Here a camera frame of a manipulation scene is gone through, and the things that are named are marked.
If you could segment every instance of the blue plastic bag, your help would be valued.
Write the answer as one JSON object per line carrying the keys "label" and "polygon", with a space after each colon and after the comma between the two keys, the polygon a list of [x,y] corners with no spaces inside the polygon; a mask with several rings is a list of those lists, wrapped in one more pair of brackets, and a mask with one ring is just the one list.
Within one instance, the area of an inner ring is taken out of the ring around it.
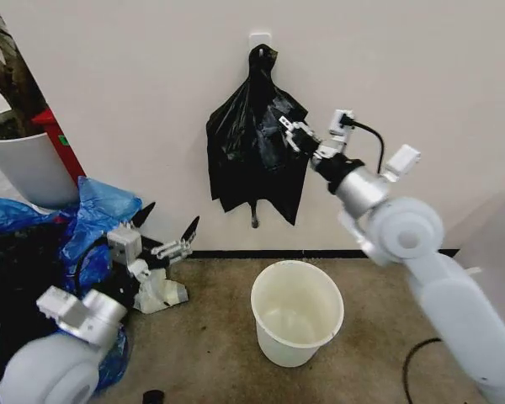
{"label": "blue plastic bag", "polygon": [[[72,237],[60,251],[64,263],[65,288],[75,291],[73,276],[78,259],[107,231],[130,221],[142,207],[142,201],[134,194],[100,183],[95,179],[79,177],[78,191],[80,205],[72,229]],[[89,291],[92,284],[105,279],[110,273],[110,253],[107,246],[91,250],[85,257],[81,272],[82,294]]]}
{"label": "blue plastic bag", "polygon": [[[0,231],[17,231],[26,226],[48,222],[67,222],[68,241],[60,250],[64,264],[64,289],[74,291],[72,280],[77,261],[94,241],[107,231],[130,221],[142,207],[142,201],[131,192],[117,189],[91,178],[79,177],[79,206],[42,215],[29,206],[10,199],[0,199]],[[84,259],[80,273],[82,292],[104,280],[110,273],[110,254],[106,246],[94,248]],[[99,366],[100,391],[120,381],[129,359],[129,343],[124,328],[116,343]]]}
{"label": "blue plastic bag", "polygon": [[17,231],[41,223],[63,223],[73,220],[77,207],[42,215],[28,205],[11,199],[0,198],[0,231]]}

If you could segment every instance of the white wall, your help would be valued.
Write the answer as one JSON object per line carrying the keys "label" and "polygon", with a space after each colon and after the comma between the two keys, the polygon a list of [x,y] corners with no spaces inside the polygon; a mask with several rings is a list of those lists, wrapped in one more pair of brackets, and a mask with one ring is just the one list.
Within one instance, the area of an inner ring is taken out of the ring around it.
{"label": "white wall", "polygon": [[[296,227],[262,203],[253,230],[246,206],[225,215],[210,200],[205,122],[245,78],[253,29],[273,33],[275,80],[318,132],[351,108],[388,155],[406,142],[423,152],[395,194],[425,199],[448,228],[505,189],[505,0],[0,0],[0,10],[86,172],[157,201],[153,237],[172,239],[200,214],[198,249],[356,248],[312,172]],[[374,138],[356,135],[349,154],[374,165]]]}

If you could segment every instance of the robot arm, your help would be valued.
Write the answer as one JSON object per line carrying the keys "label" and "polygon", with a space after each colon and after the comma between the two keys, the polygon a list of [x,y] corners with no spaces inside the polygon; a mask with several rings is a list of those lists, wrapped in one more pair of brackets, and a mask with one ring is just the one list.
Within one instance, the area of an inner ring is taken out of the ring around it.
{"label": "robot arm", "polygon": [[437,252],[444,227],[435,210],[418,199],[389,198],[391,183],[409,171],[420,153],[405,145],[376,175],[343,154],[353,121],[349,111],[335,112],[330,141],[320,141],[302,122],[279,121],[288,143],[311,159],[329,191],[343,202],[340,223],[380,266],[408,268],[417,303],[460,367],[490,403],[505,404],[505,324],[466,271]]}
{"label": "robot arm", "polygon": [[[141,236],[130,224],[108,232],[110,276],[82,299],[51,286],[36,301],[40,311],[66,333],[27,343],[9,360],[0,381],[0,402],[87,402],[98,384],[99,364],[116,341],[121,319],[133,306],[139,286],[151,282],[149,268],[166,268],[190,255],[198,223],[197,216],[181,239],[167,244]],[[174,292],[179,295],[180,289]]]}

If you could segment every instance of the plastic bucket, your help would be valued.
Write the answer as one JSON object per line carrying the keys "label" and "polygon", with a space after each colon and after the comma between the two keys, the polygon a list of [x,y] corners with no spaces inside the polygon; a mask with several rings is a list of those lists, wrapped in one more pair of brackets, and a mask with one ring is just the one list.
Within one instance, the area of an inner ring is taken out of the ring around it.
{"label": "plastic bucket", "polygon": [[268,266],[254,281],[252,313],[258,344],[279,366],[301,366],[343,324],[338,287],[321,269],[301,261]]}

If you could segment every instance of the black cable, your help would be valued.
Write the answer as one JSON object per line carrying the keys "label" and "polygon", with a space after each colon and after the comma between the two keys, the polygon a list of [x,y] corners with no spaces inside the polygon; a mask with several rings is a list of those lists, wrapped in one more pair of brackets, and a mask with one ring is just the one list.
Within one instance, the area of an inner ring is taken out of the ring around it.
{"label": "black cable", "polygon": [[75,295],[77,295],[78,298],[81,298],[81,269],[82,269],[82,263],[84,262],[84,259],[88,255],[90,251],[92,251],[95,247],[102,246],[107,242],[107,237],[101,236],[98,238],[95,242],[90,244],[90,247],[88,247],[80,256],[80,258],[77,261],[77,266],[75,267],[75,273],[73,274],[73,281],[75,282]]}
{"label": "black cable", "polygon": [[376,136],[376,138],[378,139],[378,141],[380,141],[380,158],[378,159],[378,168],[376,169],[376,172],[380,173],[381,166],[382,166],[382,164],[384,162],[384,153],[385,153],[384,138],[381,137],[380,133],[378,133],[376,130],[372,129],[370,126],[362,124],[362,123],[358,122],[357,120],[353,120],[352,118],[350,118],[346,114],[344,114],[342,116],[342,118],[340,119],[339,123],[341,124],[342,127],[344,127],[346,125],[348,125],[348,126],[357,126],[358,128],[366,130],[367,132],[369,132],[369,133],[373,134],[374,136]]}
{"label": "black cable", "polygon": [[410,352],[407,354],[406,359],[404,360],[404,365],[402,366],[402,385],[404,386],[404,393],[406,394],[407,404],[413,404],[412,396],[410,396],[410,386],[407,381],[408,373],[410,370],[410,362],[412,361],[413,355],[417,353],[419,349],[429,345],[430,343],[439,343],[441,342],[440,338],[430,338],[426,339],[417,345],[415,345]]}

